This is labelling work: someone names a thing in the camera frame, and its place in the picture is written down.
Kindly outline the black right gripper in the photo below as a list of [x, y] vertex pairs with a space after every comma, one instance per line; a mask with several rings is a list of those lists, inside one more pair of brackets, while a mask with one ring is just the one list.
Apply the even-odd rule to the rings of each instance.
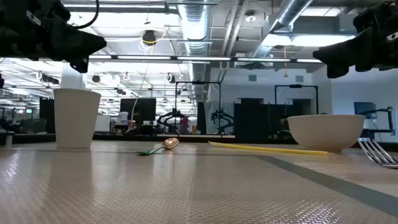
[[326, 64], [328, 78], [339, 78], [343, 67], [356, 66], [357, 72], [398, 68], [398, 30], [377, 36], [370, 29], [344, 42], [320, 47], [313, 57]]

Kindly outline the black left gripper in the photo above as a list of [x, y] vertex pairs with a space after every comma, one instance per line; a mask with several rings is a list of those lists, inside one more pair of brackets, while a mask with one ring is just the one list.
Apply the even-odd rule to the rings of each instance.
[[63, 58], [72, 60], [71, 68], [79, 73], [88, 72], [88, 56], [105, 48], [102, 36], [72, 27], [71, 15], [35, 15], [29, 11], [30, 0], [0, 0], [0, 57], [27, 57], [37, 60], [53, 52], [50, 39], [54, 22], [63, 30]]

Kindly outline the white ribbed cup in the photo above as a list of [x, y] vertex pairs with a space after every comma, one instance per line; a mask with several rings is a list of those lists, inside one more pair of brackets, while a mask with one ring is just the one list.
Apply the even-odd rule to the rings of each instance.
[[61, 149], [91, 147], [101, 95], [60, 88], [54, 93], [56, 145]]

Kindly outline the white bowl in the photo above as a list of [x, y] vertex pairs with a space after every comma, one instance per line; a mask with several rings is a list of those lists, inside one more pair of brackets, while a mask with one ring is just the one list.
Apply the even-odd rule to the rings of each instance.
[[341, 153], [359, 139], [365, 116], [356, 114], [315, 114], [287, 118], [294, 140], [312, 150]]

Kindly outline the silver fork orange handle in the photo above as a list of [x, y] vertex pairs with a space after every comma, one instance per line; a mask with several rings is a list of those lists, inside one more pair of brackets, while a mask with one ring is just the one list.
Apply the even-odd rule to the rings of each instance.
[[387, 153], [374, 139], [359, 138], [358, 144], [371, 161], [384, 168], [398, 169], [398, 160]]

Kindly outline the gold spoon green handle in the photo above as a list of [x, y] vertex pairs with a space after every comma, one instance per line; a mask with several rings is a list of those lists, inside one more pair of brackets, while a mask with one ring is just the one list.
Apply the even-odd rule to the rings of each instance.
[[163, 149], [171, 150], [171, 149], [174, 149], [174, 148], [176, 148], [178, 146], [178, 144], [179, 144], [179, 140], [177, 138], [168, 138], [158, 148], [152, 149], [150, 151], [140, 151], [140, 152], [138, 152], [138, 154], [140, 156], [149, 156], [149, 155], [155, 154], [159, 150], [163, 150]]

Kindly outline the black ceiling device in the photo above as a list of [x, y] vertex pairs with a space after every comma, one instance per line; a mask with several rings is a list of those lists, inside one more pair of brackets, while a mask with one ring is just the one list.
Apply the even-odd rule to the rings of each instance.
[[154, 30], [146, 30], [142, 36], [143, 44], [147, 46], [152, 46], [157, 42], [155, 31]]

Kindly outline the black standing panel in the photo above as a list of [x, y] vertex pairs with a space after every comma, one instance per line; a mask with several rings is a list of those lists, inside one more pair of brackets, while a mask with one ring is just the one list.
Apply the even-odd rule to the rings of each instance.
[[54, 99], [41, 98], [39, 100], [39, 118], [44, 119], [45, 132], [49, 134], [55, 133], [55, 110]]

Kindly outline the black background monitor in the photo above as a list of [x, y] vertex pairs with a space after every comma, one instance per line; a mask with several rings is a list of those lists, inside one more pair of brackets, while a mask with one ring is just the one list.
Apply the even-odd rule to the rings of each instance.
[[153, 122], [156, 116], [156, 98], [123, 98], [120, 112], [128, 112], [128, 120], [142, 125], [145, 121]]

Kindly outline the long ceiling light strip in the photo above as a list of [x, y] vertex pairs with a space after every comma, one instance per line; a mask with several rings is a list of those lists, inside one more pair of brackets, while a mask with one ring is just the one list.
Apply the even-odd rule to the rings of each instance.
[[272, 62], [272, 63], [322, 63], [309, 58], [254, 58], [254, 57], [196, 57], [196, 56], [156, 56], [156, 55], [90, 55], [91, 60], [170, 60], [203, 62]]

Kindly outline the translucent mat dark border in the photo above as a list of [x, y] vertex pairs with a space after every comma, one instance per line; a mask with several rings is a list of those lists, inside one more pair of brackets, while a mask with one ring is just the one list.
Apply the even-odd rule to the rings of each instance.
[[0, 224], [398, 224], [398, 198], [271, 156], [6, 150]]

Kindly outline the black background rig frame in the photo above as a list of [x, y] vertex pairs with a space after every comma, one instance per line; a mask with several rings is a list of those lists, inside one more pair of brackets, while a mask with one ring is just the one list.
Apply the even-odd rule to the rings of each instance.
[[274, 85], [274, 104], [277, 105], [277, 98], [278, 98], [278, 92], [277, 89], [281, 88], [313, 88], [315, 90], [315, 101], [316, 101], [316, 114], [319, 113], [319, 97], [318, 97], [318, 86], [315, 85], [300, 85], [300, 84], [291, 84], [291, 85]]
[[[195, 86], [203, 86], [201, 91], [198, 91], [200, 95], [196, 95], [196, 90], [195, 90]], [[209, 90], [210, 88], [213, 87], [213, 89], [218, 93], [218, 109], [222, 109], [221, 107], [221, 82], [205, 82], [205, 81], [200, 81], [200, 80], [194, 80], [194, 81], [177, 81], [175, 82], [175, 106], [174, 108], [177, 109], [177, 99], [180, 96], [180, 91], [187, 91], [188, 92], [188, 98], [190, 100], [196, 100], [196, 105], [198, 105], [198, 102], [200, 100], [207, 100], [209, 97]], [[206, 115], [206, 112], [208, 112], [210, 114], [214, 113], [216, 110], [214, 111], [210, 111], [210, 110], [204, 110], [204, 115]]]

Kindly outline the small wall monitor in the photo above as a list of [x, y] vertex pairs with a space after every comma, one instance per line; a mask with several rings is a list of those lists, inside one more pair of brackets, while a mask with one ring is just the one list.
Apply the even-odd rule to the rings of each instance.
[[373, 102], [354, 102], [355, 114], [363, 115], [366, 119], [377, 119], [376, 104]]

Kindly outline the silver ventilation duct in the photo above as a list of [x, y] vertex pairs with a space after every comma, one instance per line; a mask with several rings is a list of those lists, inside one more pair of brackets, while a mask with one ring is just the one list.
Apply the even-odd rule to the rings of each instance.
[[257, 49], [252, 51], [251, 57], [264, 58], [272, 48], [278, 45], [276, 39], [277, 35], [274, 32], [278, 29], [287, 29], [287, 32], [292, 32], [294, 22], [301, 16], [304, 10], [314, 0], [283, 0], [280, 9], [267, 16], [262, 27], [262, 41]]
[[[210, 52], [209, 25], [210, 7], [200, 4], [183, 4], [178, 6], [181, 16], [181, 30], [183, 38], [187, 41], [185, 49], [189, 57], [207, 57]], [[192, 85], [193, 96], [196, 100], [205, 102], [208, 98], [210, 81], [210, 64], [191, 60], [189, 65], [190, 80], [201, 82], [199, 85]]]

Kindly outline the black partition wall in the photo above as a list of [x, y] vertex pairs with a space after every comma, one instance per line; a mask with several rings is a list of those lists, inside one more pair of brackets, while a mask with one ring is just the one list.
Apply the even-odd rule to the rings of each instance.
[[311, 113], [309, 99], [294, 99], [283, 104], [246, 99], [234, 104], [234, 135], [239, 139], [292, 139], [287, 118]]

